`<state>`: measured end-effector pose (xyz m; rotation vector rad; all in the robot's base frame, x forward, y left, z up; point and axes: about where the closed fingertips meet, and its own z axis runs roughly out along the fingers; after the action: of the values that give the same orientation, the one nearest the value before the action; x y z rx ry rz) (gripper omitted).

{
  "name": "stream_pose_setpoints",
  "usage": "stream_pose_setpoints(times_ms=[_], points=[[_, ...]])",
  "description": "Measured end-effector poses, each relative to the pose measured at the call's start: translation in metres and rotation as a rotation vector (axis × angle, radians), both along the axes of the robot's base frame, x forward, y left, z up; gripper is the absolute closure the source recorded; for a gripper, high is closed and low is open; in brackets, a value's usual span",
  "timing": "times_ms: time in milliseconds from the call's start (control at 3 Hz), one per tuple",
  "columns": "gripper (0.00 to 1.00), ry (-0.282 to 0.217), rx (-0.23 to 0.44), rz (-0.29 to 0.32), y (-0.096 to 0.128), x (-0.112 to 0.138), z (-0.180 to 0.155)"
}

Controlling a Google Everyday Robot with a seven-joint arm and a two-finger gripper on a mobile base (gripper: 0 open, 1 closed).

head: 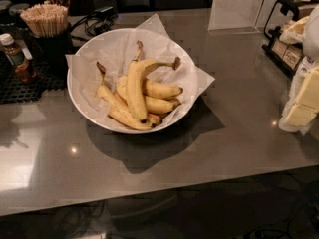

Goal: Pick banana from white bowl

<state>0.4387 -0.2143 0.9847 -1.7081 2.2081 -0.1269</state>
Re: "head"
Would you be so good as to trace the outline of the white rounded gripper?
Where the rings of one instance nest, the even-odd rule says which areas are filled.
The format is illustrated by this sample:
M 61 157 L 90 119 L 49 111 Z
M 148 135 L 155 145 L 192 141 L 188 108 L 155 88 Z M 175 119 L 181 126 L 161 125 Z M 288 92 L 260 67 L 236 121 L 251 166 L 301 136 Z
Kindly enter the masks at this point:
M 319 63 L 319 5 L 316 6 L 305 24 L 303 53 Z M 306 126 L 319 113 L 319 68 L 299 72 L 291 86 L 292 107 L 286 120 L 293 126 Z

